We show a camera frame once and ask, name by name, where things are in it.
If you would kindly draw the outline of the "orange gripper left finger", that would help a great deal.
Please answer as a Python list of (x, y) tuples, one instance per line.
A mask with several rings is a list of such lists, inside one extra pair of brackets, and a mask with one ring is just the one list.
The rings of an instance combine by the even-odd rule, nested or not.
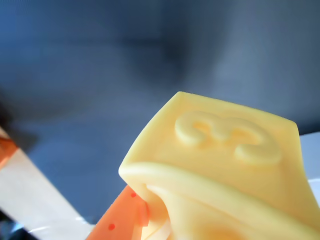
[(56, 146), (26, 153), (0, 130), (0, 209), (39, 240), (85, 240), (93, 229), (51, 182), (61, 164)]

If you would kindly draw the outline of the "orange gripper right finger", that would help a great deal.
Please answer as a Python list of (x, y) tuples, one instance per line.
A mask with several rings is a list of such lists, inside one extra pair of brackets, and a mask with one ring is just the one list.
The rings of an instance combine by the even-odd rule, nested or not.
[(149, 224), (147, 203), (128, 185), (95, 225), (87, 240), (140, 240)]

